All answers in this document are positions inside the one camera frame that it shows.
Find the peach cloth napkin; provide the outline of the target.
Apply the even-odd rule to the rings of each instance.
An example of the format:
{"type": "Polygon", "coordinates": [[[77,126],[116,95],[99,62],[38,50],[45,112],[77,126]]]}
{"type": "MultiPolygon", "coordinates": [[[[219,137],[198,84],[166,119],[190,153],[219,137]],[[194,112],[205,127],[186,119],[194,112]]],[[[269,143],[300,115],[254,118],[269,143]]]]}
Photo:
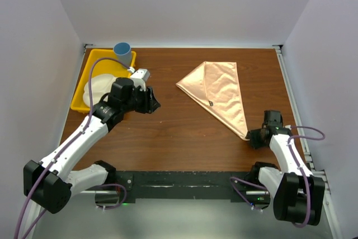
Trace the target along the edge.
{"type": "Polygon", "coordinates": [[[235,62],[202,62],[176,86],[240,139],[247,140],[248,128],[235,62]]]}

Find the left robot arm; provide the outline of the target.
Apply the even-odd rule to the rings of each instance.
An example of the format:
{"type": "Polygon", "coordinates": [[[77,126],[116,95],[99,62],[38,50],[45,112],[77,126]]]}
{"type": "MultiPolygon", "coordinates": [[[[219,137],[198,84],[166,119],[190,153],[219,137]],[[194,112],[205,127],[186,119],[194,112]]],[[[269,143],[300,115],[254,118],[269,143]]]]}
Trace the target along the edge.
{"type": "Polygon", "coordinates": [[[100,186],[110,190],[115,186],[115,169],[97,161],[89,168],[74,172],[73,167],[87,151],[108,134],[124,115],[135,111],[151,114],[160,107],[147,78],[132,75],[117,78],[110,92],[94,104],[78,129],[56,150],[40,162],[28,161],[23,168],[23,191],[32,201],[55,214],[71,197],[83,190],[100,186]]]}

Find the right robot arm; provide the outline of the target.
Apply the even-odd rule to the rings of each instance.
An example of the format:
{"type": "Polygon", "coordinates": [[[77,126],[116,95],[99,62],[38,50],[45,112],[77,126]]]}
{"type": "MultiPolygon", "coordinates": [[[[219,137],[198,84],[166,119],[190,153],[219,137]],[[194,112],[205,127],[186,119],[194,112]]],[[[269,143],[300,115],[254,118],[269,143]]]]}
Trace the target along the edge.
{"type": "Polygon", "coordinates": [[[321,220],[325,183],[313,175],[298,153],[289,126],[279,111],[266,110],[261,128],[250,130],[247,139],[254,149],[269,147],[278,165],[256,162],[247,180],[255,190],[271,195],[274,216],[297,227],[316,226],[321,220]]]}

